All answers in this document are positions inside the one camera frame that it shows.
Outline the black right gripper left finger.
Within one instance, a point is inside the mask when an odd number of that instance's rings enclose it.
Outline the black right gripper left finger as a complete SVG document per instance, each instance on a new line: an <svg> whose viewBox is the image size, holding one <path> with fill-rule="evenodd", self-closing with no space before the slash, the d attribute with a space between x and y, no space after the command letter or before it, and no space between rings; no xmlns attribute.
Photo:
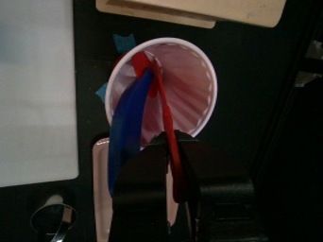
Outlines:
<svg viewBox="0 0 323 242"><path fill-rule="evenodd" d="M160 133L121 168L108 242L168 242L167 138Z"/></svg>

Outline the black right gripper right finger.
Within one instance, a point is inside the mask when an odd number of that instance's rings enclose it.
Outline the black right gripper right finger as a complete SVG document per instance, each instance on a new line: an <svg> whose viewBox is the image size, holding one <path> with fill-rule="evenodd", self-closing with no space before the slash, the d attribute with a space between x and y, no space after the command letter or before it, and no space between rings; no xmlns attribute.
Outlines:
<svg viewBox="0 0 323 242"><path fill-rule="evenodd" d="M189 134L175 134L196 189L187 204L192 242L268 242L245 164Z"/></svg>

